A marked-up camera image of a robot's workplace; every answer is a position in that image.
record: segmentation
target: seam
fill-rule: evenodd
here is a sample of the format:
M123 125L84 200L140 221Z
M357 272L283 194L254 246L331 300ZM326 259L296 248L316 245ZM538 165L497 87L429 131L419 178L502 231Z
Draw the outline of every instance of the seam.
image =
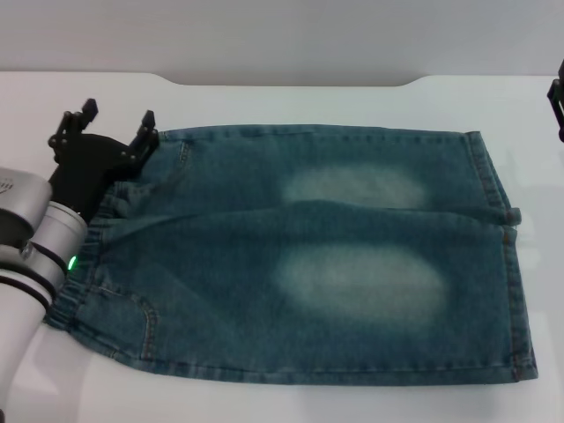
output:
M156 359L139 359L137 357L132 357L131 355L127 354L126 352L116 348L115 346L108 345L105 342L93 338L89 336L85 331L81 330L80 327L88 328L87 324L76 322L73 325L72 330L84 335L88 339L91 339L93 342L103 346L105 349L112 350L111 354L105 354L110 356L110 358L115 359L116 356L122 355L125 359L135 360L143 363L144 365L148 366L158 366L158 365L165 365L169 367L193 367L193 368L202 368L202 369L209 369L209 370L223 370L223 371L230 371L230 372L241 372L241 373L249 373L249 374L262 374L262 375L308 375L308 374L346 374L346 373L355 373L355 374L371 374L371 373L431 373L431 372L452 372L452 371L472 371L472 370L480 370L480 369L488 369L488 368L510 368L513 369L514 365L505 364L505 363L495 363L487 366L468 366L468 367L436 367L433 369L411 369L411 368L391 368L391 369L381 369L381 368L370 368L370 369L320 369L320 370L310 370L307 372L295 372L295 371L287 371L287 372L268 372L263 370L248 370L245 368L233 368L233 367L217 367L217 366L202 366L194 363L187 363L183 361L172 361L172 360L156 360ZM532 367L529 363L522 363L520 367L527 368Z
M140 357L142 360L150 360L151 357L154 357L155 331L158 322L157 311L151 306L151 304L147 300L139 297L138 295L131 293L118 293L116 291L106 288L105 286L97 286L97 289L105 293L113 294L117 297L125 298L126 300L133 302L133 304L135 304L138 308L141 309L141 311L143 311L145 315L145 334L143 336L143 344L141 347ZM119 351L119 349L115 347L113 348L114 348L114 352L112 353L113 356L112 358L115 357L116 352L122 353L121 351Z
M508 243L509 237L508 233L505 229L503 229L503 261L505 262L505 272L507 274L507 287L508 287L508 304L509 304L509 332L511 338L511 359L512 359L512 367L513 367L513 376L516 381L521 379L521 375L519 373L519 366L517 363L515 345L516 345L516 331L515 331L515 323L513 318L514 313L514 303L513 303L513 295L511 295L511 271L508 266Z
M483 142L481 145L483 151L478 153L476 151L476 141L471 137L467 137L466 141L471 152L472 165L474 166L478 178L480 179L488 205L493 208L501 208L503 210L506 210L506 206L503 203L503 198L501 197L501 193L499 191L498 184L494 179L494 176L487 173L487 169L491 168L492 165L490 165L490 162L486 157L487 152L486 148L483 145Z
M465 137L464 143L466 144L466 151L468 152L468 156L470 158L470 163L472 164L472 168L474 169L474 172L476 172L476 176L478 177L479 182L482 185L482 193L484 194L484 199L486 200L487 205L489 205L490 207L493 207L492 202L490 200L490 196L487 195L486 184L484 182L484 178L483 178L481 172L479 171L479 166L478 166L478 163L476 162L476 154L474 152L474 149L472 148L472 141L469 137Z

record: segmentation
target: black band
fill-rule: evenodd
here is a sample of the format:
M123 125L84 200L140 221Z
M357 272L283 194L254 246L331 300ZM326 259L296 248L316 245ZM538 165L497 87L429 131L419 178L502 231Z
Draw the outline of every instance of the black band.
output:
M29 268L24 267L24 266L19 266L15 263L2 263L2 262L0 262L0 270L2 270L2 269L7 270L7 271L15 271L16 273L19 273L20 275L24 275L24 276L27 276L30 279L33 279L35 282L37 282L39 285L43 286L47 290L47 292L51 295L51 299L53 301L55 300L55 297L56 297L55 287L48 280L46 280L42 275L39 275Z
M42 253L45 257L50 258L53 263L59 266L65 275L67 274L69 268L67 267L66 263L63 261L61 257L59 257L50 249L46 249L42 245L36 244L35 242L32 242L32 244L36 250Z
M20 291L23 291L24 293L31 295L45 308L46 313L49 310L49 303L48 303L47 299L43 295L41 295L40 293L35 291L32 287L24 284L23 282L19 282L16 279L10 279L10 278L6 278L4 276L0 276L0 284L13 286L14 288L17 288Z

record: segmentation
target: white surface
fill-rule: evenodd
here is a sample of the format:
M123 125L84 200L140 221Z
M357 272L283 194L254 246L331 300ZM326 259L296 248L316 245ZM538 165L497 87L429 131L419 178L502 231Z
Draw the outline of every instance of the white surface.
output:
M429 77L391 88L174 85L146 74L0 74L0 167L46 177L48 136L64 110L97 99L92 127L128 142L147 108L158 128L333 123L481 130L523 212L518 252L540 378L501 386L342 388L204 382L149 375L44 326L16 375L12 422L562 422L564 145L545 93L551 78Z
M3 0L0 70L182 84L398 85L552 75L562 0Z

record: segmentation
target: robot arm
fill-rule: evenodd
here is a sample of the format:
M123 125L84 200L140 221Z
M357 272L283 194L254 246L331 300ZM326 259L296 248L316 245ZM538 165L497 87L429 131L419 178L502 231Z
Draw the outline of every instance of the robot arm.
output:
M0 423L19 362L63 286L69 264L106 189L135 177L159 145L148 111L129 146L82 134L96 102L66 112L48 144L58 167L49 181L0 168Z

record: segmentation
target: denim shorts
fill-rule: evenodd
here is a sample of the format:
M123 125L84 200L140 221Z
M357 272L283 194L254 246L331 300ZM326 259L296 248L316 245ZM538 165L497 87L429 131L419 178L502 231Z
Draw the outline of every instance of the denim shorts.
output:
M172 130L114 184L47 322L163 375L336 385L538 376L478 132Z

